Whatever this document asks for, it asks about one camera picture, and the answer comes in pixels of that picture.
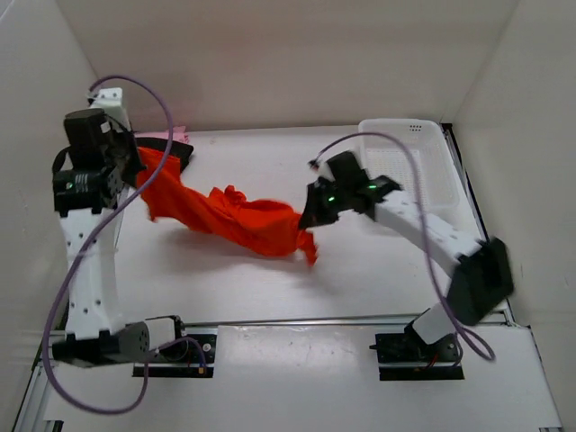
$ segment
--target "white floor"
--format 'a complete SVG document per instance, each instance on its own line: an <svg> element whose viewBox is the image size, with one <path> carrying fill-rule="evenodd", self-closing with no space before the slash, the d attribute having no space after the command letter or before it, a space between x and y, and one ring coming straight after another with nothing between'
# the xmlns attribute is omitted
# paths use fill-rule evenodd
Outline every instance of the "white floor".
<svg viewBox="0 0 576 432"><path fill-rule="evenodd" d="M183 182L202 193L235 185L249 200L274 198L301 212L315 175L307 162L356 126L191 134ZM346 149L342 145L337 151ZM479 235L454 170L460 204L442 217ZM130 320L179 314L187 322L297 320L420 313L436 302L422 252L352 212L314 230L319 261L270 259L174 220L152 223L137 200L123 219L116 257ZM447 277L441 270L441 283Z"/></svg>
<svg viewBox="0 0 576 432"><path fill-rule="evenodd" d="M498 361L488 364L466 350L463 381L380 382L368 347L382 330L220 327L212 379L152 379L142 405L114 418L87 415L52 396L45 419L63 420L64 432L537 432L560 426L528 330L483 328ZM131 368L61 365L58 378L83 401L117 408L139 392L141 379L131 377Z"/></svg>

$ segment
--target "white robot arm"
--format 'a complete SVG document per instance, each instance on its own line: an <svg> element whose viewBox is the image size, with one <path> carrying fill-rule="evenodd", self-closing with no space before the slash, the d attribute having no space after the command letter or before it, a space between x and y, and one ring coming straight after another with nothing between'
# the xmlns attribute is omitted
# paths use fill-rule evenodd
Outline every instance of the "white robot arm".
<svg viewBox="0 0 576 432"><path fill-rule="evenodd" d="M70 146L56 157L52 184L71 266L88 234L126 198L125 179L144 166L120 88L100 90L89 109L66 116L64 127ZM67 155L72 169L63 170ZM59 361L83 367L143 362L184 336L176 316L137 323L122 316L114 263L120 225L120 218L106 225L71 281L66 338L52 347Z"/></svg>
<svg viewBox="0 0 576 432"><path fill-rule="evenodd" d="M308 185L300 228L328 225L338 220L340 212L354 210L397 231L429 254L451 277L445 299L405 328L407 343L431 347L456 332L454 320L456 325L474 326L512 294L508 252L499 239L474 238L431 213L426 213L427 229L423 233L420 210L413 198L385 175L370 178L351 151L335 155L322 165L317 159L310 164L319 177Z"/></svg>

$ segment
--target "red cloth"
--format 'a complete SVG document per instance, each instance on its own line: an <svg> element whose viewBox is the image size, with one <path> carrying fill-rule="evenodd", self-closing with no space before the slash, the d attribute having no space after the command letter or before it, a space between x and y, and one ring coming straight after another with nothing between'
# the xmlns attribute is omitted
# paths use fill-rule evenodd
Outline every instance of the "red cloth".
<svg viewBox="0 0 576 432"><path fill-rule="evenodd" d="M161 152L149 148L139 148L139 154L147 169L138 174L138 186L149 179L162 158ZM180 161L176 157L168 158L142 199L152 220L174 218L190 230L222 236L266 257L284 257L300 249L309 265L316 262L314 237L298 229L300 214L290 205L272 200L247 201L233 185L224 192L215 187L206 197L180 182Z"/></svg>

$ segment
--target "purple cable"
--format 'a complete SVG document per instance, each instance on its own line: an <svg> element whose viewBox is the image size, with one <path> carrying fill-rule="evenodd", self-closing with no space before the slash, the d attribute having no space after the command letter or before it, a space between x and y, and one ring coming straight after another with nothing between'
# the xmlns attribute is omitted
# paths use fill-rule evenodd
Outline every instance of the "purple cable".
<svg viewBox="0 0 576 432"><path fill-rule="evenodd" d="M58 314L58 306L60 305L60 303L64 299L64 296L66 295L66 291L68 290L68 287L70 286L70 282L72 281L72 278L74 277L74 274L76 273L77 269L80 267L80 263L82 263L82 259L84 258L86 251L90 248L93 241L96 239L98 234L100 234L100 232L104 229L104 227L106 225L108 225L116 216L118 216L126 207L128 207L128 205L130 205L130 203L132 203L140 194L142 194L142 192L147 187L149 187L152 184L152 182L154 182L154 180L156 180L156 177L158 177L158 174L160 173L160 171L164 167L164 164L168 160L168 157L170 156L170 149L172 148L172 137L173 137L173 133L174 133L173 132L174 122L172 120L172 114L168 110L166 103L164 102L162 97L160 97L159 94L157 94L154 90L152 90L146 84L140 82L138 79L131 78L131 77L125 76L125 75L104 76L104 77L98 79L96 82L94 82L90 86L90 91L91 92L94 91L99 85L101 85L105 81L109 81L111 79L123 79L124 81L130 81L131 83L142 87L144 90L149 92L152 96L154 96L154 98L158 101L158 103L162 107L162 110L164 111L164 114L166 116L166 121L168 123L168 141L166 143L166 149L164 150L164 155L162 155L162 158L160 159L160 163L158 164L156 170L154 171L154 173L152 173L150 178L146 182L144 182L144 184L141 185L138 189L136 189L136 192L131 194L126 199L126 201L121 203L115 211L110 213L104 220L102 220L93 229L93 231L88 235L84 244L82 245L82 247L78 251L78 254L74 258L74 261L72 261L72 264L70 265L70 268L68 269L66 277L64 278L64 281L62 282L62 285L60 286L58 293L56 294L56 298L54 299L54 302L52 303L52 306L50 308L48 318L46 319L46 325L44 326L44 332L42 334L42 364L44 366L44 370L45 370L46 375L48 377L48 381L52 385L54 390L60 395L60 397L64 401L70 403L71 405L75 406L76 408L79 408L79 409L87 411L87 412L91 412L93 414L104 414L104 415L125 414L127 412L134 410L136 407L138 407L140 405L140 403L142 402L142 399L144 399L144 394L146 393L146 389L148 388L149 364L148 363L144 364L144 381L142 382L142 389L140 390L140 394L139 394L138 398L131 405L124 407L124 408L119 408L119 409L102 409L102 408L93 407L91 405L87 405L87 404L81 402L80 400L77 400L76 398L74 398L71 394L69 394L60 385L60 383L56 379L56 375L54 374L54 371L52 370L52 367L50 365L50 351L49 351L50 332L52 330L52 326L54 325L54 320L56 319L56 316ZM175 345L177 343L180 343L180 342L186 341L186 340L188 340L189 342L192 342L198 348L198 350L200 352L200 358L202 359L202 365L204 365L204 367L206 367L206 359L204 357L204 352L202 351L202 348L200 347L198 342L191 337L181 337L179 339L176 339L172 342L164 344L162 346L162 349L167 348L167 347L171 347L172 345Z"/></svg>
<svg viewBox="0 0 576 432"><path fill-rule="evenodd" d="M457 367L462 362L462 357L464 357L464 349L462 348L462 344L458 340L458 333L454 333L454 343L456 344L456 350L458 351L458 355L454 363L451 367Z"/></svg>
<svg viewBox="0 0 576 432"><path fill-rule="evenodd" d="M430 280L432 281L432 286L434 286L434 291L436 292L436 295L438 296L438 299L440 300L440 303L442 304L442 307L444 308L446 315L448 316L448 318L452 322L452 325L454 326L454 329L456 330L456 334L462 337L462 339L466 342L466 344L468 344L468 346L472 349L472 351L474 353L476 353L478 356L480 356L484 360L487 360L489 362L493 362L494 360L496 360L496 355L494 354L494 350L492 349L492 347L490 345L488 345L488 342L486 342L480 335L473 332L469 328L463 327L462 324L460 324L460 322L458 321L458 319L456 319L454 313L450 309L450 306L448 305L448 301L446 300L446 297L442 294L442 290L440 289L440 284L438 283L436 272L434 270L434 265L432 263L432 255L430 253L430 237L428 235L428 225L426 224L426 213L424 212L424 205L422 204L422 201L423 201L422 200L422 190L420 188L418 166L416 165L416 161L414 160L414 157L412 156L412 154L410 153L410 151L408 150L406 145L402 141L397 139L396 137L389 135L387 133L383 133L383 132L351 133L350 135L346 135L345 137L337 139L336 141L328 144L325 148L323 148L320 151L320 153L316 156L316 159L314 159L312 161L312 163L318 161L318 159L320 158L320 156L322 156L322 154L324 152L326 152L328 149L331 149L332 147L336 146L340 142L345 141L345 140L350 140L351 138L355 138L355 137L366 137L366 136L379 137L379 138L384 138L385 140L389 140L389 141L393 142L400 150L402 150L402 152L404 153L404 156L406 156L406 159L409 162L410 169L412 170L412 174L414 176L414 188L416 191L416 206L418 207L418 212L420 213L420 215L419 215L420 216L420 225L422 227L422 246L423 246L422 249L424 250L424 255L426 257L427 270L428 270L428 273L430 275ZM486 349L486 353L484 353L472 341L472 339L468 335L475 338Z"/></svg>

